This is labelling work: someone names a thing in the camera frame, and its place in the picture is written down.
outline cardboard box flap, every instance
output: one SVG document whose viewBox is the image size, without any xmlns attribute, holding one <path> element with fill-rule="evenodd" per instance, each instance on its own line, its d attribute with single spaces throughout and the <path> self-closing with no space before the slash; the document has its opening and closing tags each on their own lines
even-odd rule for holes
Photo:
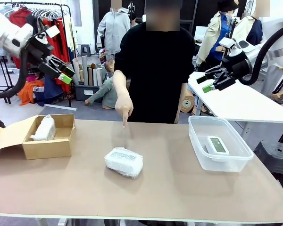
<svg viewBox="0 0 283 226">
<path fill-rule="evenodd" d="M 0 149 L 22 144 L 35 119 L 36 116 L 16 122 L 4 129 L 0 127 Z"/>
</svg>

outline open cardboard box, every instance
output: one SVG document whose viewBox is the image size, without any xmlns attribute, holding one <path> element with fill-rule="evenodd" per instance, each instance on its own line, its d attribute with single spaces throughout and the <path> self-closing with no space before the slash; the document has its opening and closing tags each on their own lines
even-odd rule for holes
<svg viewBox="0 0 283 226">
<path fill-rule="evenodd" d="M 56 134 L 53 140 L 33 141 L 34 135 L 45 115 L 37 115 L 16 122 L 6 128 L 0 127 L 0 149 L 14 145 L 22 145 L 27 159 L 43 159 L 71 156 L 71 134 L 75 128 L 73 114 L 51 115 L 55 120 Z"/>
</svg>

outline clear plastic bin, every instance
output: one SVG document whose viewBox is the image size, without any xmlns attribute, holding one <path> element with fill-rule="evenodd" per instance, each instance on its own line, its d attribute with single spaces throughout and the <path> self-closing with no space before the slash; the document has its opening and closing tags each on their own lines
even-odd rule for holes
<svg viewBox="0 0 283 226">
<path fill-rule="evenodd" d="M 188 121 L 192 146 L 204 170 L 240 172 L 247 162 L 253 159 L 254 153 L 227 120 L 190 116 Z M 220 137 L 230 155 L 209 154 L 205 146 L 208 136 Z"/>
</svg>

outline stool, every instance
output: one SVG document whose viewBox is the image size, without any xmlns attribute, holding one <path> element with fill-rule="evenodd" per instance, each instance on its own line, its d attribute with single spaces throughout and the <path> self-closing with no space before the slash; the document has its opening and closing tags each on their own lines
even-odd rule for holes
<svg viewBox="0 0 283 226">
<path fill-rule="evenodd" d="M 254 150 L 254 154 L 283 187 L 283 143 L 261 141 Z"/>
<path fill-rule="evenodd" d="M 91 57 L 90 46 L 88 44 L 82 44 L 81 45 L 81 56 Z"/>
</svg>

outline black shirt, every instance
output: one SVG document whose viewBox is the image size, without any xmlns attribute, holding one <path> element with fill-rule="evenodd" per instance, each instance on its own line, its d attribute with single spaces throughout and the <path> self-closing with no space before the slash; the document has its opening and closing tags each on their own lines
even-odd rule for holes
<svg viewBox="0 0 283 226">
<path fill-rule="evenodd" d="M 260 44 L 260 42 L 263 40 L 263 27 L 262 22 L 260 20 L 257 20 L 256 18 L 254 19 L 255 22 L 246 38 L 246 41 L 248 41 L 253 46 L 256 46 Z"/>
<path fill-rule="evenodd" d="M 128 121 L 174 123 L 183 83 L 194 71 L 195 42 L 191 34 L 146 31 L 146 23 L 131 28 L 115 55 L 115 71 L 131 79 L 134 110 Z"/>
</svg>

